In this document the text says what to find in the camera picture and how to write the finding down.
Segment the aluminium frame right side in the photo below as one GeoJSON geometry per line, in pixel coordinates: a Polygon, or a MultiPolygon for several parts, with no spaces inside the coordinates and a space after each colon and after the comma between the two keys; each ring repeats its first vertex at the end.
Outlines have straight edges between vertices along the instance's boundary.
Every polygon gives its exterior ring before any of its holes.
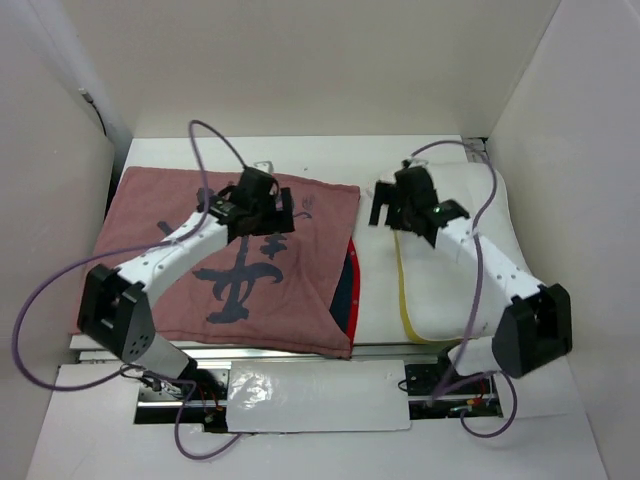
{"type": "Polygon", "coordinates": [[[465,144],[467,160],[471,163],[483,163],[487,157],[486,138],[463,138],[462,141],[465,144]]]}

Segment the white pillow with yellow edge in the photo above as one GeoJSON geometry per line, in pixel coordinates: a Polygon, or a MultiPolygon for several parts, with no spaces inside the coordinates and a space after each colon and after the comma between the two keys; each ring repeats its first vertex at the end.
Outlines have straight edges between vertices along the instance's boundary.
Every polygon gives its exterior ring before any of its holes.
{"type": "MultiPolygon", "coordinates": [[[[485,201],[479,230],[526,270],[510,218],[505,182],[480,163],[425,163],[439,200],[456,200],[470,214],[485,201]]],[[[475,272],[410,232],[368,223],[373,193],[361,198],[354,242],[361,292],[355,340],[364,343],[444,341],[461,336],[474,295],[475,272]],[[404,327],[410,325],[410,337],[404,327]]]]}

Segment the pink and red pillowcase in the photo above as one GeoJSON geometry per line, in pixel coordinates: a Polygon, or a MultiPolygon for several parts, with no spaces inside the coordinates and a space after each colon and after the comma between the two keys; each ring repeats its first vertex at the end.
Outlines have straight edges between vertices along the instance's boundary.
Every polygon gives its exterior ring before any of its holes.
{"type": "MultiPolygon", "coordinates": [[[[115,267],[135,257],[139,245],[179,229],[205,192],[237,180],[235,173],[128,169],[98,236],[96,262],[115,267]]],[[[293,231],[236,239],[195,265],[154,305],[164,338],[350,356],[360,190],[284,174],[278,181],[292,195],[293,231]]]]}

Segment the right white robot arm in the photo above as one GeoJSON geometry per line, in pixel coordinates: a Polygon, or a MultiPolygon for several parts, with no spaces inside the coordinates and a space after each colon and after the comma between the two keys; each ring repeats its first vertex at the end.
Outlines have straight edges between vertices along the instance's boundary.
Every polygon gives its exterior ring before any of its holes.
{"type": "Polygon", "coordinates": [[[469,318],[460,343],[436,369],[433,398],[485,373],[520,379],[573,349],[569,292],[521,270],[481,234],[479,220],[456,200],[440,199],[422,166],[403,168],[374,187],[370,225],[415,234],[476,275],[469,318]]]}

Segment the white glossy cover plate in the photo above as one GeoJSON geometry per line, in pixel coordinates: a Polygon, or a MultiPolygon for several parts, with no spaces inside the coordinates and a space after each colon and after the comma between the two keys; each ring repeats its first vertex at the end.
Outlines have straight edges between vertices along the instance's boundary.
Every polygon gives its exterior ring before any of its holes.
{"type": "Polygon", "coordinates": [[[226,423],[232,433],[403,431],[411,427],[400,360],[237,362],[226,423]]]}

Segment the aluminium mounting rail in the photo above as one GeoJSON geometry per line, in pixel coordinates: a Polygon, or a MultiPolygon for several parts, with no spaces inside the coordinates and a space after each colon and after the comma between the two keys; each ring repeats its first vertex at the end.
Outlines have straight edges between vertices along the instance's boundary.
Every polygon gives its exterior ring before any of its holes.
{"type": "MultiPolygon", "coordinates": [[[[225,403],[229,389],[231,363],[252,361],[313,361],[328,360],[324,354],[285,351],[276,348],[253,348],[239,345],[209,345],[198,342],[176,341],[176,347],[207,367],[218,383],[216,394],[225,403]]],[[[463,385],[436,401],[430,394],[445,372],[444,360],[437,356],[441,349],[433,345],[418,344],[365,344],[357,345],[352,358],[358,361],[401,360],[404,373],[396,381],[401,391],[408,394],[409,416],[412,420],[500,417],[507,419],[512,410],[512,396],[504,378],[496,375],[482,381],[463,385]]]]}

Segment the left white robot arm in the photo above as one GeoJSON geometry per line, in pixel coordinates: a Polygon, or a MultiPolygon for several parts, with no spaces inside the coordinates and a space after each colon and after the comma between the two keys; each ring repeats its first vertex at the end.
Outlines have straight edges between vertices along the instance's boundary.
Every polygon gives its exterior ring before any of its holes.
{"type": "Polygon", "coordinates": [[[290,189],[271,174],[247,167],[237,184],[218,194],[204,188],[196,211],[159,244],[114,268],[94,266],[86,276],[77,326],[123,363],[159,376],[176,399],[200,387],[218,392],[208,371],[157,332],[152,308],[196,264],[236,238],[293,229],[290,189]]]}

